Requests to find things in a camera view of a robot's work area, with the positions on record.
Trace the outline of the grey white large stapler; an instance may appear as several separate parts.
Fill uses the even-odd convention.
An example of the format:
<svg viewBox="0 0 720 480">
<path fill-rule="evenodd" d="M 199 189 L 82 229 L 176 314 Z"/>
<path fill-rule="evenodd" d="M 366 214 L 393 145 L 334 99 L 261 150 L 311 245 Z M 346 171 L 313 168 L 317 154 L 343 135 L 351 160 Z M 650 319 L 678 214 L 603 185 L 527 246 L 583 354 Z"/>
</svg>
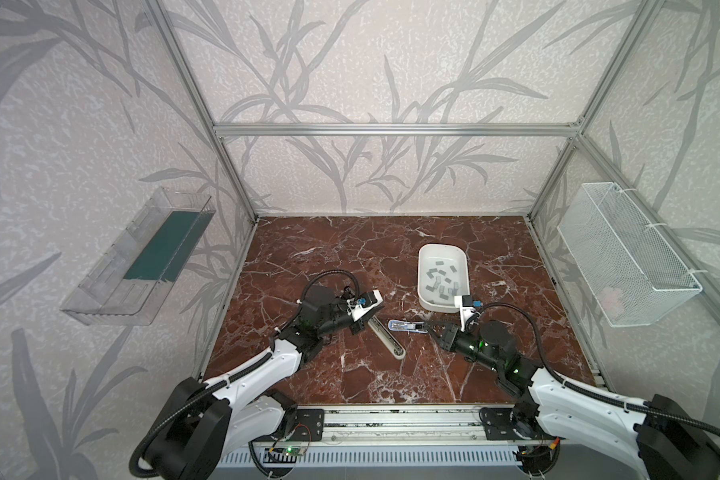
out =
<svg viewBox="0 0 720 480">
<path fill-rule="evenodd" d="M 378 320 L 376 316 L 373 316 L 368 322 L 367 326 L 374 332 L 378 339 L 382 342 L 385 348 L 391 353 L 391 355 L 399 361 L 402 361 L 406 356 L 406 350 L 402 344 L 391 334 L 391 332 Z"/>
</svg>

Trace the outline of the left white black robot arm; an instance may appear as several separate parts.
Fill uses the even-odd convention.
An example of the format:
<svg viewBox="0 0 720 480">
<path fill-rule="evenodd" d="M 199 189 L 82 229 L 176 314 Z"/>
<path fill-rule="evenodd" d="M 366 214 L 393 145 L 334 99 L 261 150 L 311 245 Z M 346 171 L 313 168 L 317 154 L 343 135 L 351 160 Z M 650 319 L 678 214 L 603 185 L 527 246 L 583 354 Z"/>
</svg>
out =
<svg viewBox="0 0 720 480">
<path fill-rule="evenodd" d="M 206 479 L 223 456 L 286 430 L 295 405 L 274 385 L 313 360 L 331 334 L 362 331 L 382 306 L 377 290 L 305 292 L 294 316 L 259 354 L 209 380 L 189 377 L 174 388 L 131 454 L 129 473 L 139 479 Z"/>
</svg>

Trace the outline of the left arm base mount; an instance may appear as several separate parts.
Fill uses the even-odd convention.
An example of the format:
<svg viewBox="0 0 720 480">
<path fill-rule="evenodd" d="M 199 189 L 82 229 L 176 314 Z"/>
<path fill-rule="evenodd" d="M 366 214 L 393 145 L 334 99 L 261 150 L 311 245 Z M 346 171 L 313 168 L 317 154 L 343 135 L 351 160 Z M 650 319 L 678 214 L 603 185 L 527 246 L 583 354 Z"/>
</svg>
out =
<svg viewBox="0 0 720 480">
<path fill-rule="evenodd" d="M 273 436 L 298 442 L 321 441 L 325 427 L 325 413 L 321 408 L 290 408 Z"/>
</svg>

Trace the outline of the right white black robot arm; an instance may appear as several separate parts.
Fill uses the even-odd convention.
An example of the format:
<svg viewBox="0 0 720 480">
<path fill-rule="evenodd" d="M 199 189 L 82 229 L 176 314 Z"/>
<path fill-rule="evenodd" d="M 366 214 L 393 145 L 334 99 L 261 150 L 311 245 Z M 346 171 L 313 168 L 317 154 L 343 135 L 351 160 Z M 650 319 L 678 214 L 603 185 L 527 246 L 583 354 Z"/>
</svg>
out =
<svg viewBox="0 0 720 480">
<path fill-rule="evenodd" d="M 428 322 L 437 345 L 492 370 L 516 401 L 515 428 L 572 440 L 615 459 L 646 479 L 720 477 L 720 429 L 689 418 L 673 400 L 624 397 L 564 377 L 520 354 L 498 321 L 477 332 L 450 322 Z"/>
</svg>

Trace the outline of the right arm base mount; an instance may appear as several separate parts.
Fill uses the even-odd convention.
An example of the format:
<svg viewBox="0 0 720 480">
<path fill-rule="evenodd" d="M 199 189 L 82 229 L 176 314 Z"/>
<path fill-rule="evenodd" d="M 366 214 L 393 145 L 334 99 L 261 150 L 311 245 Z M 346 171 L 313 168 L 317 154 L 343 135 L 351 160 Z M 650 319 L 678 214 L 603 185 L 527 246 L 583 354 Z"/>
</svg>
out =
<svg viewBox="0 0 720 480">
<path fill-rule="evenodd" d="M 478 418 L 487 440 L 540 441 L 545 438 L 542 430 L 530 420 L 524 419 L 513 407 L 481 407 Z"/>
</svg>

